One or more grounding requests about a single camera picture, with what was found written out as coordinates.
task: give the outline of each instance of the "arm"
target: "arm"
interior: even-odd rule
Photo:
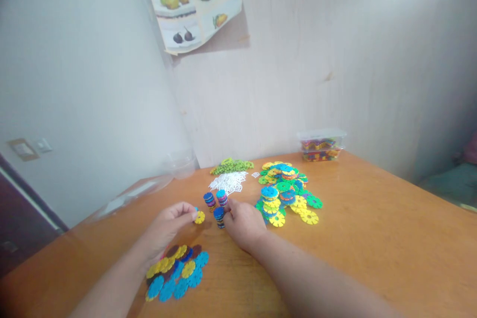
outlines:
[[[229,199],[227,211],[224,223],[230,236],[265,268],[294,316],[400,317],[352,278],[267,231],[250,204]]]
[[[159,261],[177,232],[196,217],[195,208],[184,202],[161,211],[133,247],[83,298],[70,318],[126,317],[149,267]]]

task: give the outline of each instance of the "poster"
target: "poster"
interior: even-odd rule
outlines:
[[[242,0],[151,0],[166,52],[177,55],[209,41],[242,10]]]

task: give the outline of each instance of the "door frame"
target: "door frame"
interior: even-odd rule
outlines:
[[[43,201],[43,199],[36,193],[33,188],[18,174],[18,172],[10,165],[9,162],[0,154],[0,167],[7,173],[7,175],[18,185],[30,199],[38,205],[45,215],[63,232],[69,230],[68,226],[55,214],[54,211]]]

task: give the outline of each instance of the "left hand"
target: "left hand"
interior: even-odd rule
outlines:
[[[159,261],[177,232],[197,218],[194,206],[179,202],[162,210],[132,250],[144,256],[147,269]]]

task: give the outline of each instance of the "wooden table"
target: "wooden table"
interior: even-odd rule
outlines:
[[[255,160],[290,162],[307,189],[323,201],[319,223],[290,212],[280,236],[378,292],[408,317],[477,315],[477,216],[350,153],[339,161],[306,163],[299,154]],[[2,305],[12,317],[65,317],[101,274],[164,207],[185,200],[206,211],[202,195],[213,177],[202,169],[174,180],[113,217],[70,230],[1,281]],[[250,175],[231,197],[255,203],[261,185]],[[200,286],[179,301],[144,302],[143,284],[131,317],[287,317],[265,271],[231,241],[206,211],[179,243],[201,244],[210,261]]]

